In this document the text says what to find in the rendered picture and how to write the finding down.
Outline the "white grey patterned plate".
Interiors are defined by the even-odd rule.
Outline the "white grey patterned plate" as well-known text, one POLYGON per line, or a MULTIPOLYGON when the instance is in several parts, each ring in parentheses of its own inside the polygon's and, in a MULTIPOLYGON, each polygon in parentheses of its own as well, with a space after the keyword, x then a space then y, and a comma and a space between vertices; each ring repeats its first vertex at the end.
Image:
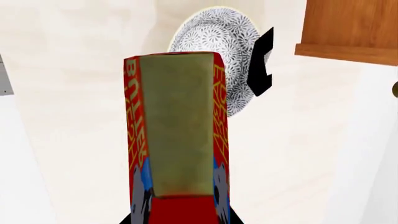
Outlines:
POLYGON ((228 7, 210 7, 193 14, 178 28, 168 51, 221 55, 226 74, 227 114, 232 117, 254 96, 246 80, 252 48, 259 37, 255 25, 243 13, 228 7))

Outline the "grey metal panel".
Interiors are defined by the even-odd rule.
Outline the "grey metal panel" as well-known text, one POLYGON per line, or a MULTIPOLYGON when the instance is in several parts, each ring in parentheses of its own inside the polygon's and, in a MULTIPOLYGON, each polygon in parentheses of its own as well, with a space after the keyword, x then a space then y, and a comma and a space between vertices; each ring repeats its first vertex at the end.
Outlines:
POLYGON ((0 55, 0 96, 13 95, 12 85, 0 55))

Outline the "black c-shaped object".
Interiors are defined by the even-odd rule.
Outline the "black c-shaped object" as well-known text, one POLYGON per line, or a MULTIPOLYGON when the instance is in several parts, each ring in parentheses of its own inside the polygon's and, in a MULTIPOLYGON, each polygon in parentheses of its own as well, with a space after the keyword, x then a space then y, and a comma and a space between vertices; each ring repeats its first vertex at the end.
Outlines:
POLYGON ((255 96, 261 96, 272 86, 272 74, 267 74, 266 63, 274 47, 274 28, 258 38, 252 48, 247 84, 255 96))

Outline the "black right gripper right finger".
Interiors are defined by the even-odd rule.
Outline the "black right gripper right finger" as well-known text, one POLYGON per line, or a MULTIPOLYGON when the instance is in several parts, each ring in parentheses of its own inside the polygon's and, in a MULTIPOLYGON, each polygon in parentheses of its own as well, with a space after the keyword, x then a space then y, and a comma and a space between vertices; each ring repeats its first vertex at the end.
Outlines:
POLYGON ((232 207, 229 208, 230 224, 244 224, 232 207))

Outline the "brown wooden cabinet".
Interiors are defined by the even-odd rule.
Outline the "brown wooden cabinet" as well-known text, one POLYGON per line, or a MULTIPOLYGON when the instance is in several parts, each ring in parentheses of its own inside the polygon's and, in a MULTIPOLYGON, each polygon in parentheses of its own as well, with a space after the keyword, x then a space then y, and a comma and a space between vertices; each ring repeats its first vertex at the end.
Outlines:
POLYGON ((295 54, 398 66, 398 0, 307 0, 295 54))

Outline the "red butter box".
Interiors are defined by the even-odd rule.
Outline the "red butter box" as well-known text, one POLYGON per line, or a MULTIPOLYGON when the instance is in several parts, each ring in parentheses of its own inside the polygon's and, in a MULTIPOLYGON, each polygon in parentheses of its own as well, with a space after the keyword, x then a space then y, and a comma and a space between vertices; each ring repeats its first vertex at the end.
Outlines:
POLYGON ((129 224, 232 224, 221 56, 127 58, 124 95, 129 224))

